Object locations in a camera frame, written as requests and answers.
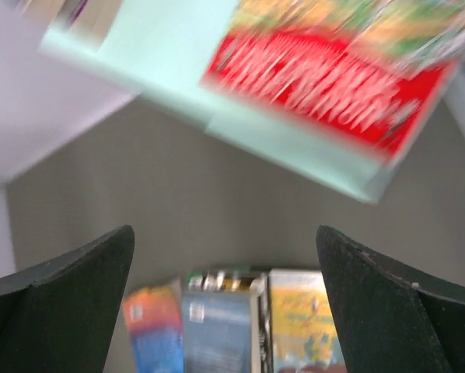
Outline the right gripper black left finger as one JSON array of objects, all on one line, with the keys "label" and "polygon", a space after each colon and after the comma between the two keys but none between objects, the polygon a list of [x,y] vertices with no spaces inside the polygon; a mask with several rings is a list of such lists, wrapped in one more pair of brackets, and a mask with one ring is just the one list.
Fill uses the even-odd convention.
[{"label": "right gripper black left finger", "polygon": [[131,226],[0,278],[0,372],[101,372],[135,250]]}]

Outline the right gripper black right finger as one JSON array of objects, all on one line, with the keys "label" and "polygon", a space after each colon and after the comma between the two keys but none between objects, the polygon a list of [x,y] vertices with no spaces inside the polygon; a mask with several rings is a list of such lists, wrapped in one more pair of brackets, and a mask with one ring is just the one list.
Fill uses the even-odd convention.
[{"label": "right gripper black right finger", "polygon": [[330,226],[320,269],[350,372],[465,372],[465,287],[378,253]]}]

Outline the red Treehouse book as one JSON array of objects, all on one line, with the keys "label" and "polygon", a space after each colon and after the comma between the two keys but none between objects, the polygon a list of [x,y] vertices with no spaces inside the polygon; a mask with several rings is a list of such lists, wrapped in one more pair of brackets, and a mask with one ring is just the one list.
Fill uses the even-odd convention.
[{"label": "red Treehouse book", "polygon": [[465,54],[465,1],[241,1],[203,82],[393,162]]}]

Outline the purple Roald Dahl book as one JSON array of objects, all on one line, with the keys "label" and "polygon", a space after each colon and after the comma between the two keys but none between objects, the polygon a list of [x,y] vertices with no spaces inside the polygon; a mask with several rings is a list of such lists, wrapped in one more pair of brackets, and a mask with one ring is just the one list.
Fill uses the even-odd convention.
[{"label": "purple Roald Dahl book", "polygon": [[65,39],[97,49],[109,34],[122,0],[15,0],[14,12],[44,28],[42,42]]}]

